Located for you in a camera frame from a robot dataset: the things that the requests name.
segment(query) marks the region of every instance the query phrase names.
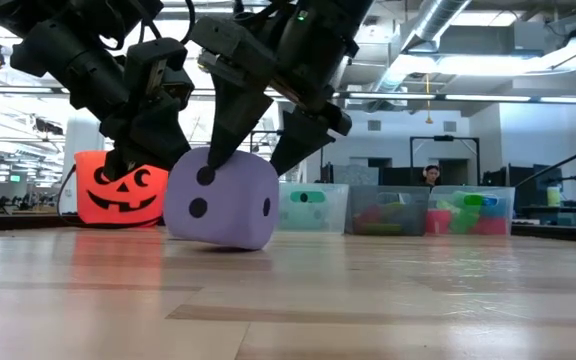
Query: black robotic arm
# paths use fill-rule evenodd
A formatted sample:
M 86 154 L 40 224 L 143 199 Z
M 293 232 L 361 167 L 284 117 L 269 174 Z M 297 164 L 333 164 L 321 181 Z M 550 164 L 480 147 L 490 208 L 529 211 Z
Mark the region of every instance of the black robotic arm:
M 198 62 L 216 94 L 210 166 L 227 162 L 256 126 L 272 103 L 268 87 L 296 104 L 271 158 L 278 174 L 334 141 L 329 129 L 348 134 L 351 121 L 329 102 L 329 82 L 357 52 L 353 38 L 373 1 L 273 0 L 257 14 L 199 19 L 190 39 L 205 49 Z M 160 0 L 0 0 L 0 26 L 23 39 L 11 67 L 50 73 L 73 107 L 101 121 L 100 132 L 115 141 L 104 167 L 111 180 L 143 164 L 169 170 L 190 150 L 177 120 L 194 90 L 183 69 L 188 37 L 158 34 L 153 19 L 162 8 Z M 109 50 L 122 48 L 140 22 L 157 38 L 113 57 Z

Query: person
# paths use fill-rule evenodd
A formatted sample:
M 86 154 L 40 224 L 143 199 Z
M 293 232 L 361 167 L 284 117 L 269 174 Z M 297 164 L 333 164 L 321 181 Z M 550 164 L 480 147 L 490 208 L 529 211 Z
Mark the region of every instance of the person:
M 424 172 L 421 176 L 422 186 L 437 186 L 440 184 L 439 179 L 439 166 L 437 165 L 428 165 L 424 168 Z

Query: wooden surface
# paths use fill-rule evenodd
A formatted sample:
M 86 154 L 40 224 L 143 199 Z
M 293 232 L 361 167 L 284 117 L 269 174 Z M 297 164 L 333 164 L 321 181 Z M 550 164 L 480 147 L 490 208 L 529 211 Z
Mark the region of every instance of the wooden surface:
M 576 360 L 576 243 L 0 232 L 0 360 Z

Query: plastic storage container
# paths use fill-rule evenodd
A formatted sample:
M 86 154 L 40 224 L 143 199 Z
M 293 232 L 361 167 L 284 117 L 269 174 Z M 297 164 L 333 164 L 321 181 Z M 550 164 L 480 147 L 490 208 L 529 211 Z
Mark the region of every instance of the plastic storage container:
M 279 231 L 342 234 L 348 204 L 348 185 L 280 184 Z
M 346 232 L 423 236 L 429 197 L 429 187 L 351 186 Z
M 426 220 L 429 234 L 509 235 L 515 188 L 436 186 Z

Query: jack-o'-lantern face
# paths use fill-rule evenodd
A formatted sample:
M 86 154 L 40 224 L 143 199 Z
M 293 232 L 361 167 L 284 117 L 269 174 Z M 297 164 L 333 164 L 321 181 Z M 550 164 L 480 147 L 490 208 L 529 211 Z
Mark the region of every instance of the jack-o'-lantern face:
M 117 181 L 103 175 L 106 152 L 75 155 L 77 212 L 85 223 L 128 224 L 157 218 L 163 211 L 168 173 L 142 166 Z

